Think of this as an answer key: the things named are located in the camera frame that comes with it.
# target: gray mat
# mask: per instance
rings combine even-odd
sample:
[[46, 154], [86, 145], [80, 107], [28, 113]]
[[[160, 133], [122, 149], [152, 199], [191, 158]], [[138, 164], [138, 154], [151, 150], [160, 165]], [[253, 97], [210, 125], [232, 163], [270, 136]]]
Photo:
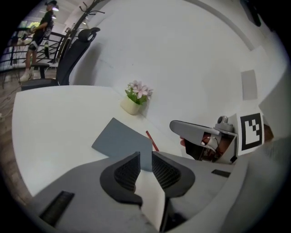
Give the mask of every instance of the gray mat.
[[140, 168], [151, 172], [151, 140], [115, 118], [108, 123], [92, 148], [109, 157], [124, 157], [140, 152]]

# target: chair headrest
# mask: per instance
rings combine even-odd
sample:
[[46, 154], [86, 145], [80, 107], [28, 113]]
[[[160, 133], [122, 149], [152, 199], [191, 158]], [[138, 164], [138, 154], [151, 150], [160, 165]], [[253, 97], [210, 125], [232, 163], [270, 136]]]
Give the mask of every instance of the chair headrest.
[[82, 42], [88, 42], [94, 40], [96, 32], [100, 31], [100, 28], [93, 27], [91, 29], [84, 29], [79, 32], [78, 39]]

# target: chair seat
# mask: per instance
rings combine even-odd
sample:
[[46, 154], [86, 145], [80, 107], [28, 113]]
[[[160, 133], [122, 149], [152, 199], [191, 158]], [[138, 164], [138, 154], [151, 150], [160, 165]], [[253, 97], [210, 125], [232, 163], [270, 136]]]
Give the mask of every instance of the chair seat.
[[50, 65], [48, 63], [37, 62], [37, 63], [32, 63], [31, 67], [50, 67]]
[[56, 79], [33, 79], [33, 80], [28, 80], [26, 82], [23, 82], [21, 84], [21, 90], [30, 90], [30, 89], [35, 89], [35, 88], [40, 88], [40, 87], [46, 87], [46, 86], [58, 86], [58, 82]]

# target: white pot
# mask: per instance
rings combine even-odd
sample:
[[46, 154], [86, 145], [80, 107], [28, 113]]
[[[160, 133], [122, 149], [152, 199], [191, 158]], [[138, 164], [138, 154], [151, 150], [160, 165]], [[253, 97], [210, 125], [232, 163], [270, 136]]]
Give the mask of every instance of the white pot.
[[141, 107], [141, 105], [134, 103], [128, 96], [125, 96], [120, 106], [131, 115], [136, 115]]

